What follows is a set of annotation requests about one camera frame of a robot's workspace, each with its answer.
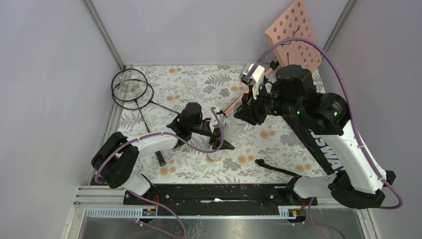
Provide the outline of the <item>white shuttlecock tube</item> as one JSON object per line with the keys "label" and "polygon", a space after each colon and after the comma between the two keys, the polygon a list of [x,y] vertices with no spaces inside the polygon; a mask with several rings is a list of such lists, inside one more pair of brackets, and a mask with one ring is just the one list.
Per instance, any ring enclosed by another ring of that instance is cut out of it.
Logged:
{"label": "white shuttlecock tube", "polygon": [[245,121],[234,117],[239,108],[240,106],[234,107],[224,118],[223,134],[226,145],[222,146],[217,152],[208,153],[209,159],[219,160],[226,152],[235,149],[234,142],[247,125]]}

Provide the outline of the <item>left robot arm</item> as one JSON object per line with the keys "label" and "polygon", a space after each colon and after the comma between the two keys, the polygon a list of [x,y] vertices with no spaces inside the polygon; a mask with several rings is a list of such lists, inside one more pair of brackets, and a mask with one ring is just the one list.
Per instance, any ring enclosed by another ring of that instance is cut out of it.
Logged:
{"label": "left robot arm", "polygon": [[150,204],[154,200],[151,183],[145,176],[133,170],[139,156],[183,145],[201,151],[189,143],[194,133],[210,139],[211,148],[208,153],[234,149],[234,146],[224,139],[224,114],[215,107],[211,108],[211,112],[213,117],[204,119],[201,105],[190,102],[169,125],[158,132],[131,140],[119,131],[113,133],[91,161],[96,171],[95,182],[105,183],[111,189],[123,188],[134,194],[141,204]]}

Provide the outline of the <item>pink music stand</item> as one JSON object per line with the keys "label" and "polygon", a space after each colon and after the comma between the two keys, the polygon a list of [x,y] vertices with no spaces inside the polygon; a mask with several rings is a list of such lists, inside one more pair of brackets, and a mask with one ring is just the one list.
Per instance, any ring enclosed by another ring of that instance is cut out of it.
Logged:
{"label": "pink music stand", "polygon": [[[275,43],[300,37],[314,42],[315,33],[309,19],[306,5],[303,0],[295,0],[286,11],[264,32],[269,43]],[[300,65],[314,73],[320,66],[322,56],[319,51],[309,44],[301,41],[286,42],[272,51],[277,59],[271,63],[269,69],[264,71],[264,67],[258,67],[253,73],[254,76],[262,76],[263,79],[277,68],[291,64]]]}

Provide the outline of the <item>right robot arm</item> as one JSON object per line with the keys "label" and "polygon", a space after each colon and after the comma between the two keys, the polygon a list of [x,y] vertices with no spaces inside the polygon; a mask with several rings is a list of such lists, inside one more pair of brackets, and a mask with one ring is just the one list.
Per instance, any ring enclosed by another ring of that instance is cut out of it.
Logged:
{"label": "right robot arm", "polygon": [[395,180],[384,170],[354,132],[346,100],[335,93],[319,93],[312,73],[299,65],[276,72],[270,92],[265,88],[265,68],[247,64],[240,80],[249,86],[234,117],[251,125],[262,124],[267,116],[297,119],[317,134],[339,160],[342,169],[321,177],[294,176],[285,192],[288,203],[298,205],[307,198],[333,198],[353,209],[383,208],[382,189]]}

